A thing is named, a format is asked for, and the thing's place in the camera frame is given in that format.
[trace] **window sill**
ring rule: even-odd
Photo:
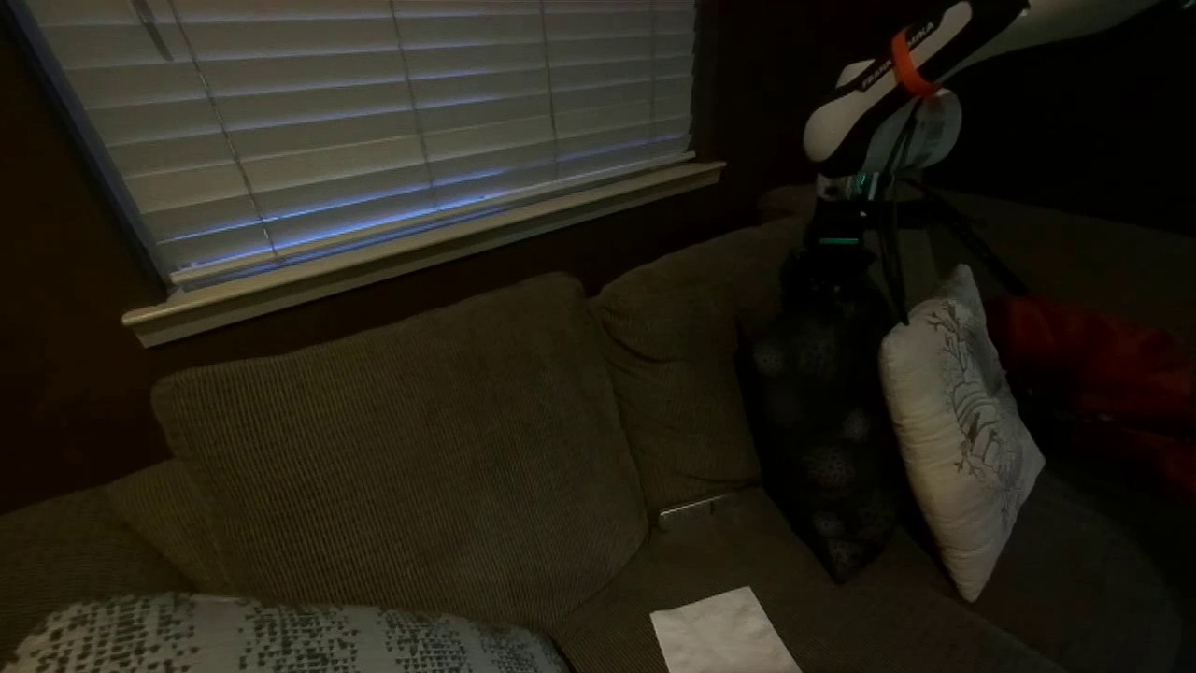
[[[477,216],[444,233],[426,233],[416,240],[396,240],[386,245],[340,255],[315,266],[278,270],[249,281],[232,281],[198,291],[177,291],[166,301],[140,305],[125,315],[141,347],[161,347],[198,331],[212,331],[237,322],[278,315],[300,301],[329,299],[365,284],[381,284],[403,271],[444,266],[467,255],[509,245],[530,234],[546,234],[568,223],[637,209],[659,199],[698,189],[719,181],[723,164],[674,164],[659,172],[638,172],[628,180],[608,180],[587,189],[527,203],[494,216]]]

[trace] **couch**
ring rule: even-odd
[[[799,223],[166,376],[168,463],[0,515],[0,651],[65,601],[203,590],[450,609],[577,668],[664,668],[651,609],[753,588],[813,673],[1175,668],[1166,577],[1050,467],[974,605],[917,529],[826,577],[760,487],[735,383]]]

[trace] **window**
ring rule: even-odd
[[[177,294],[688,157],[694,0],[18,0]]]

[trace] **white paper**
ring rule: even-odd
[[[753,588],[651,613],[670,673],[799,673]]]

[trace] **red object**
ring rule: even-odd
[[[895,34],[890,61],[895,61],[895,74],[898,74],[905,94],[912,94],[912,95],[936,95],[940,94],[940,81],[923,79],[921,63],[912,63],[912,44],[910,44],[905,29]]]
[[[1001,299],[991,337],[1013,380],[1048,393],[1078,448],[1097,448],[1158,473],[1196,501],[1196,372],[1158,327]]]

